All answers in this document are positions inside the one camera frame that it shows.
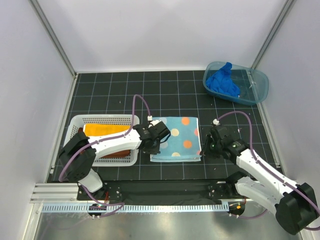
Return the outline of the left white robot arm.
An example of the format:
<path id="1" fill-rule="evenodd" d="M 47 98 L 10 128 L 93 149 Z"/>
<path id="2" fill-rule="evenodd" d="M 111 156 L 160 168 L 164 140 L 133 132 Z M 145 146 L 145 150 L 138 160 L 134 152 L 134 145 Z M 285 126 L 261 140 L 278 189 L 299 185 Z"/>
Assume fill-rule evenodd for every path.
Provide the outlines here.
<path id="1" fill-rule="evenodd" d="M 78 132 L 58 154 L 63 164 L 58 180 L 78 183 L 94 200 L 101 200 L 106 188 L 102 178 L 92 169 L 95 160 L 126 150 L 157 155 L 160 144 L 170 136 L 171 131 L 161 120 L 149 121 L 147 125 L 131 125 L 126 131 L 103 136 L 87 136 L 84 132 Z"/>

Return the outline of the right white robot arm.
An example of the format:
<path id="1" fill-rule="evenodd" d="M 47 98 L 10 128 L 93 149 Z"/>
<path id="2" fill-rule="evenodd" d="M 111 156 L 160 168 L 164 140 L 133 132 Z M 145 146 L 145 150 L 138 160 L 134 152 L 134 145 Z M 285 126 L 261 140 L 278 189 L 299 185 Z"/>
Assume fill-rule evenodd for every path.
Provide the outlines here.
<path id="1" fill-rule="evenodd" d="M 309 184 L 298 184 L 277 171 L 217 120 L 206 135 L 201 155 L 222 157 L 245 170 L 226 179 L 226 194 L 252 199 L 273 214 L 287 233 L 296 235 L 319 218 L 320 209 Z"/>

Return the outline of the light blue polka-dot towel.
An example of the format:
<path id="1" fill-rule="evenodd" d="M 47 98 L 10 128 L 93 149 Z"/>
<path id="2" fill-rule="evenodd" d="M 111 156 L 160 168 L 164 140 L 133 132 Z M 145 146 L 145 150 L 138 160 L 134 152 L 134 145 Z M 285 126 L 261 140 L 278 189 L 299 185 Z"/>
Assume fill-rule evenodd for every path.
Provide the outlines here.
<path id="1" fill-rule="evenodd" d="M 170 137 L 160 144 L 160 153 L 150 156 L 154 163 L 199 162 L 201 140 L 199 119 L 192 116 L 157 117 L 170 130 Z"/>

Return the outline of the blue patterned towel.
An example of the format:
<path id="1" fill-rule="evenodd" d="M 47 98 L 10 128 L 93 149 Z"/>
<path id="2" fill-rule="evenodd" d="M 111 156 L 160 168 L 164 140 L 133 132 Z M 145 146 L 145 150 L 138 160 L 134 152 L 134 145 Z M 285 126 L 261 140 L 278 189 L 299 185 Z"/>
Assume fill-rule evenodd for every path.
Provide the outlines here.
<path id="1" fill-rule="evenodd" d="M 87 123 L 83 127 L 83 132 L 87 137 L 99 137 L 121 133 L 129 128 L 129 125 Z"/>

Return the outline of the brown towel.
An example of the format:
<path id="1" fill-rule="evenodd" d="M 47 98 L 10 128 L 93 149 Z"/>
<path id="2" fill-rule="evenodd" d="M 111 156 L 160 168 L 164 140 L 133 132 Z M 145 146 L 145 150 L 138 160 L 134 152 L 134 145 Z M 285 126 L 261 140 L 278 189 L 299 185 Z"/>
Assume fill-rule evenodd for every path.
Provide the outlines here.
<path id="1" fill-rule="evenodd" d="M 78 133 L 83 132 L 83 127 L 78 128 L 77 132 Z M 102 159 L 124 158 L 124 157 L 129 156 L 130 153 L 131 153 L 130 150 L 123 150 L 123 151 L 118 151 L 118 152 L 115 152 L 115 153 L 112 153 L 112 154 L 108 154 L 108 155 L 102 156 L 101 158 Z"/>

